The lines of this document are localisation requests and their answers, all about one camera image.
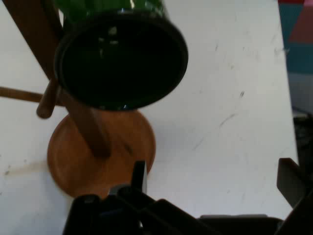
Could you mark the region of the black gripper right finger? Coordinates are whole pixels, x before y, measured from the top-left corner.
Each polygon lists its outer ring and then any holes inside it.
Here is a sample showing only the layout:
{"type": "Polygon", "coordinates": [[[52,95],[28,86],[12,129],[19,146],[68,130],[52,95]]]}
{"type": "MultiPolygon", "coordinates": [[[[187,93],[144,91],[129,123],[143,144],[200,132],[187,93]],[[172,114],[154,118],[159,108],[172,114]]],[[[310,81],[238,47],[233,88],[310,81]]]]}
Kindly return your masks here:
{"type": "Polygon", "coordinates": [[[292,211],[277,230],[278,235],[313,233],[313,182],[290,158],[280,158],[277,188],[292,211]]]}

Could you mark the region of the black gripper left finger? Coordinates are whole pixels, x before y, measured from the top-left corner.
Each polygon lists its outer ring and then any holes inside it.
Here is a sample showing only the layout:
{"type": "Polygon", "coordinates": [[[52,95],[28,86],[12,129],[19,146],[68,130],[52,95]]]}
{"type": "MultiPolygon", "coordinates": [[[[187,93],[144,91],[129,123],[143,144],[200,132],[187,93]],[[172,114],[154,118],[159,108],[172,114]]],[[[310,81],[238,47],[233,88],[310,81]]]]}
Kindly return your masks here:
{"type": "Polygon", "coordinates": [[[76,198],[65,235],[201,235],[203,225],[168,201],[146,194],[145,161],[134,164],[130,184],[113,188],[106,199],[76,198]]]}

